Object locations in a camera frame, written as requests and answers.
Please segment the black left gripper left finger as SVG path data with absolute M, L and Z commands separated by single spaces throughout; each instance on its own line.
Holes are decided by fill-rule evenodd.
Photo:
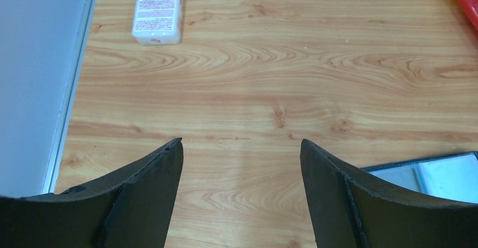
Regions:
M 164 247 L 183 168 L 175 138 L 60 194 L 1 197 L 2 247 Z

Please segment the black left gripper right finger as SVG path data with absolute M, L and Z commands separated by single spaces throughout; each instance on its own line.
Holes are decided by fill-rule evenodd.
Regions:
M 300 165 L 318 247 L 476 247 L 477 204 L 411 191 L 304 139 Z

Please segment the navy blue card holder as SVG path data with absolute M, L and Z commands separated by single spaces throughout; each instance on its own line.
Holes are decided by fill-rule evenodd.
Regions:
M 415 192 L 477 203 L 477 151 L 385 163 L 362 170 Z

